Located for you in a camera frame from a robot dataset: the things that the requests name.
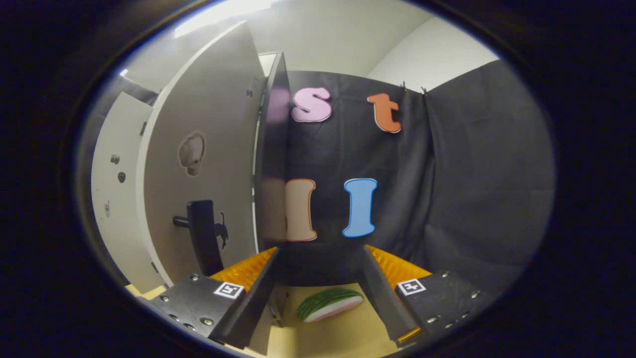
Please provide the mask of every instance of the toy watermelon slice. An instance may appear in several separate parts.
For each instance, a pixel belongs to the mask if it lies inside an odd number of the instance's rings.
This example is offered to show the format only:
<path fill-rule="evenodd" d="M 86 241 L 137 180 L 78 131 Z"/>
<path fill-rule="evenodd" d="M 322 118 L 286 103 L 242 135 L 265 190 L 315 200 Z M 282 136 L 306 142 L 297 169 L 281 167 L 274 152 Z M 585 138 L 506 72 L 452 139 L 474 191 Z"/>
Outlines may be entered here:
<path fill-rule="evenodd" d="M 353 290 L 329 289 L 307 297 L 296 310 L 296 315 L 304 322 L 317 322 L 350 310 L 363 300 L 362 295 Z"/>

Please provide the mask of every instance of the black curtain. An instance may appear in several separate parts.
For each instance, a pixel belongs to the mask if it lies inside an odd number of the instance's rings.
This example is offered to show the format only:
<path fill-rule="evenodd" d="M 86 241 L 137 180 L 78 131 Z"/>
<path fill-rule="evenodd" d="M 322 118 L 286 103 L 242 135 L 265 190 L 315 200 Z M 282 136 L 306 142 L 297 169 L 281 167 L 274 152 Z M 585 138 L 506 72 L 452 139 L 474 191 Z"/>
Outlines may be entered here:
<path fill-rule="evenodd" d="M 545 118 L 502 61 L 458 76 L 427 96 L 384 82 L 335 73 L 290 71 L 291 93 L 324 87 L 332 115 L 291 121 L 287 179 L 316 182 L 312 227 L 330 252 L 362 243 L 429 271 L 450 270 L 500 293 L 541 241 L 555 186 Z M 386 93 L 402 130 L 381 131 L 366 98 Z M 374 178 L 375 231 L 346 238 L 352 178 Z"/>

